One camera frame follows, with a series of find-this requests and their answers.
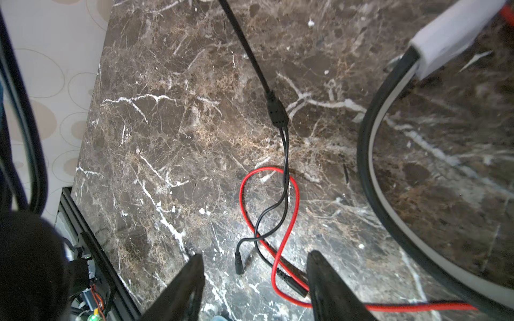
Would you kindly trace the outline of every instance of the patterned wall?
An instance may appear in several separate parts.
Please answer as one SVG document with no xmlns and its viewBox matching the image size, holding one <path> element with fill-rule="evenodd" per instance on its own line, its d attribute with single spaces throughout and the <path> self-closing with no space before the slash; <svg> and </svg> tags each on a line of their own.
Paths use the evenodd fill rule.
<svg viewBox="0 0 514 321">
<path fill-rule="evenodd" d="M 55 221 L 84 134 L 112 0 L 2 0 L 0 8 L 38 124 L 48 172 L 43 217 Z M 4 98 L 13 161 L 27 195 L 21 134 Z"/>
</svg>

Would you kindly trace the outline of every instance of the marble surface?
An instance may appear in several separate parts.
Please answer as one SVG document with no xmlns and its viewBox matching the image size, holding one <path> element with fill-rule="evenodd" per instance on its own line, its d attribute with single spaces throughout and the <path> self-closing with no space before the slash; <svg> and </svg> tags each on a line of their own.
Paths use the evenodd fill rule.
<svg viewBox="0 0 514 321">
<path fill-rule="evenodd" d="M 321 251 L 364 302 L 455 298 L 383 228 L 356 168 L 362 112 L 387 75 L 384 66 L 451 2 L 230 2 L 291 119 L 290 170 L 301 203 L 284 256 L 304 270 L 307 253 Z M 505 34 L 496 23 L 453 67 L 416 84 L 391 116 L 414 126 L 429 145 L 383 126 L 375 163 L 391 202 L 426 242 L 470 271 L 511 285 L 504 232 L 504 217 L 511 216 L 501 212 L 511 210 L 512 193 L 512 68 L 506 69 L 512 64 Z M 494 54 L 456 73 L 486 50 Z M 452 168 L 434 148 L 494 186 Z M 189 255 L 202 253 L 201 320 L 217 314 L 234 321 L 312 318 L 274 293 L 263 277 L 270 269 L 251 245 L 242 247 L 246 273 L 234 273 L 235 245 L 250 235 L 238 205 L 241 180 L 282 161 L 261 85 L 217 2 L 113 5 L 72 194 L 142 310 Z M 278 175 L 266 173 L 248 181 L 250 217 L 279 197 L 280 186 Z M 270 215 L 263 230 L 279 215 Z M 277 246 L 284 231 L 270 242 Z M 452 311 L 375 315 L 487 319 Z"/>
</svg>

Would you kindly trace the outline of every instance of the black connector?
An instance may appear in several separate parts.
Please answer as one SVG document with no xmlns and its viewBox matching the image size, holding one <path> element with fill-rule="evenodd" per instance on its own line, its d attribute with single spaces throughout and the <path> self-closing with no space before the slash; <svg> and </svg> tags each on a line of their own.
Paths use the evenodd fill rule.
<svg viewBox="0 0 514 321">
<path fill-rule="evenodd" d="M 292 277 L 287 275 L 285 272 L 283 272 L 280 269 L 277 269 L 277 275 L 279 278 L 284 280 L 287 285 L 289 285 L 290 288 L 292 288 L 296 293 L 300 294 L 302 297 L 307 297 L 309 294 L 309 291 L 305 290 L 298 282 L 295 281 Z"/>
<path fill-rule="evenodd" d="M 287 116 L 286 108 L 280 99 L 275 96 L 273 90 L 266 94 L 266 101 L 269 117 L 273 123 L 273 126 L 276 128 L 287 127 L 287 123 L 289 123 L 289 117 Z"/>
<path fill-rule="evenodd" d="M 235 255 L 235 273 L 237 275 L 241 275 L 244 273 L 243 271 L 243 260 L 241 259 L 241 253 L 236 252 Z"/>
</svg>

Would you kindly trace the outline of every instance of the red object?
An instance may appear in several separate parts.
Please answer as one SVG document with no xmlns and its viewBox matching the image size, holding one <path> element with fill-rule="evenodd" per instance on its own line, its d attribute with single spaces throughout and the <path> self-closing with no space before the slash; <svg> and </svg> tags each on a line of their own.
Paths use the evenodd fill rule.
<svg viewBox="0 0 514 321">
<path fill-rule="evenodd" d="M 241 213 L 243 213 L 243 217 L 245 218 L 246 223 L 248 224 L 248 227 L 250 227 L 252 232 L 255 232 L 255 227 L 253 226 L 252 222 L 248 218 L 248 215 L 245 210 L 245 206 L 243 203 L 243 194 L 245 190 L 245 184 L 246 181 L 253 176 L 256 173 L 263 172 L 263 171 L 275 171 L 279 173 L 284 173 L 284 171 L 280 168 L 276 167 L 263 167 L 254 169 L 241 182 L 241 187 L 239 189 L 239 206 L 241 208 Z M 282 298 L 288 300 L 291 303 L 294 303 L 300 307 L 305 308 L 312 308 L 312 304 L 302 302 L 300 300 L 296 300 L 295 298 L 290 297 L 289 295 L 285 294 L 284 292 L 280 291 L 280 289 L 277 287 L 276 284 L 276 274 L 277 274 L 277 268 L 279 264 L 282 266 L 282 268 L 296 281 L 298 284 L 300 284 L 305 290 L 309 290 L 309 287 L 305 282 L 303 282 L 299 277 L 297 277 L 281 260 L 282 252 L 284 251 L 284 247 L 286 246 L 287 239 L 289 238 L 289 235 L 291 234 L 292 228 L 295 226 L 296 217 L 298 215 L 298 209 L 300 207 L 300 190 L 298 189 L 298 185 L 296 184 L 296 181 L 293 177 L 289 176 L 289 179 L 291 180 L 291 183 L 293 187 L 295 188 L 295 210 L 293 211 L 292 217 L 291 217 L 291 223 L 289 223 L 289 226 L 287 227 L 286 234 L 284 235 L 284 238 L 282 239 L 282 242 L 280 244 L 280 247 L 278 251 L 275 253 L 273 249 L 266 243 L 265 240 L 261 240 L 261 244 L 268 250 L 268 252 L 275 258 L 275 261 L 273 262 L 273 268 L 271 270 L 271 285 L 273 286 L 273 289 L 275 292 Z M 370 311 L 377 311 L 377 312 L 423 312 L 423 311 L 432 311 L 432 310 L 476 310 L 476 308 L 470 304 L 464 303 L 464 302 L 445 302 L 445 303 L 423 303 L 423 304 L 412 304 L 412 305 L 387 305 L 387 304 L 365 304 L 366 308 Z"/>
<path fill-rule="evenodd" d="M 502 10 L 500 10 L 500 15 L 508 24 L 514 27 L 514 12 L 509 5 L 503 6 Z"/>
</svg>

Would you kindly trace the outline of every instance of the wallpaper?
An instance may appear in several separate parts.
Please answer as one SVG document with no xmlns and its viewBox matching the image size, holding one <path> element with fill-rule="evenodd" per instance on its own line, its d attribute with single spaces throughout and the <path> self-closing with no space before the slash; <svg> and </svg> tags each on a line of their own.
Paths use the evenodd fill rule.
<svg viewBox="0 0 514 321">
<path fill-rule="evenodd" d="M 48 172 L 43 217 L 73 183 L 112 0 L 2 0 L 0 9 L 38 125 Z M 4 98 L 13 161 L 30 197 L 25 151 Z"/>
</svg>

